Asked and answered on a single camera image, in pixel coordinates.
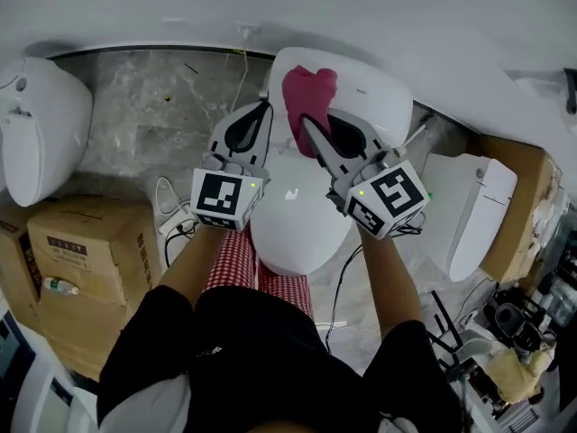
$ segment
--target brown cardboard box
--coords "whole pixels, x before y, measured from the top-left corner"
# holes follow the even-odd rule
[[[34,216],[28,229],[42,278],[80,289],[76,297],[42,291],[43,333],[67,367],[98,380],[120,331],[160,279],[151,207],[67,198]]]
[[[543,149],[492,136],[469,141],[468,153],[497,159],[517,174],[517,186],[507,214],[481,263],[481,268],[499,282],[528,275],[535,260],[529,255],[533,213],[551,185],[555,166]]]
[[[6,202],[0,207],[0,288],[14,317],[41,334],[38,318],[41,276],[34,261],[26,222],[39,210]]]

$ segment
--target pink towel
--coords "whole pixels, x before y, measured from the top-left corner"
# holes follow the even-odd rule
[[[288,111],[290,130],[297,141],[301,154],[315,158],[307,137],[302,130],[301,117],[306,114],[313,117],[321,126],[331,133],[328,124],[328,107],[336,95],[336,72],[320,69],[316,74],[302,66],[296,66],[282,80],[282,96]]]

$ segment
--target gray marble surface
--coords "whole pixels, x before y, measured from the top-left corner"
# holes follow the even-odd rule
[[[94,112],[87,151],[63,194],[101,194],[115,198],[154,200],[158,177],[168,178],[180,200],[189,198],[193,169],[214,125],[231,107],[243,76],[243,57],[210,51],[111,51],[57,61],[80,78],[94,94]],[[237,107],[258,99],[271,61],[249,58],[249,71]],[[415,106],[411,129],[427,111]],[[458,155],[469,132],[436,117],[408,146],[408,158],[422,171],[429,152]],[[170,211],[170,198],[163,211]],[[164,220],[155,207],[157,226]],[[163,239],[159,236],[162,252]],[[339,251],[309,276],[316,322],[330,320],[334,292],[343,264],[360,243],[352,229]],[[436,329],[438,309],[430,292],[437,290],[449,314],[456,317],[473,288],[486,278],[475,272],[451,282],[421,251],[417,236],[396,241],[422,301],[427,326]],[[182,244],[172,245],[175,255]],[[492,284],[485,281],[467,300],[462,314],[482,299]],[[378,348],[378,323],[362,255],[348,268],[336,307],[334,354],[361,372]]]

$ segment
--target small bottle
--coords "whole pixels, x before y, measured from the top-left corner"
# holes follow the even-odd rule
[[[80,293],[77,286],[68,281],[64,281],[63,279],[45,278],[42,285],[44,286],[44,289],[51,290],[59,295],[70,296],[78,295]]]

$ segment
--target leg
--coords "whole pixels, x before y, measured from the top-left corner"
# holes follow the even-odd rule
[[[259,290],[284,299],[311,319],[313,318],[313,305],[310,300],[307,276],[279,276],[260,263]]]
[[[223,285],[254,289],[255,273],[255,254],[249,228],[241,233],[230,231],[210,271],[205,290]]]

